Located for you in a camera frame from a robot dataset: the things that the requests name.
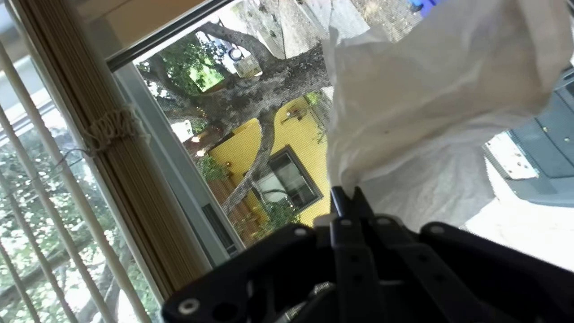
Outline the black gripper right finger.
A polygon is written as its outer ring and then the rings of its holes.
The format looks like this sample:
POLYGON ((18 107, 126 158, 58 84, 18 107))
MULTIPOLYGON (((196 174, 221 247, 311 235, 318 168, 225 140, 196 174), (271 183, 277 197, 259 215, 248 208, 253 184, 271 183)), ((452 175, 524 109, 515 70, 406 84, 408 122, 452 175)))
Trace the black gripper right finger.
POLYGON ((354 314, 381 323, 515 323, 481 301, 456 272, 397 219, 377 215, 361 190, 352 197, 359 242, 352 254, 354 314))

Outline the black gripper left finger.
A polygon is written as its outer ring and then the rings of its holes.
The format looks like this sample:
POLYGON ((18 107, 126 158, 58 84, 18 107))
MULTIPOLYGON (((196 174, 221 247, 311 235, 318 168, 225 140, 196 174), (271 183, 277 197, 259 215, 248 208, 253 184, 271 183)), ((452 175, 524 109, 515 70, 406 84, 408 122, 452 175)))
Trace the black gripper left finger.
POLYGON ((343 186, 332 188, 330 245, 336 258, 336 287, 341 323, 375 323, 379 308, 379 274, 366 229, 373 211, 361 190, 352 197, 343 186))

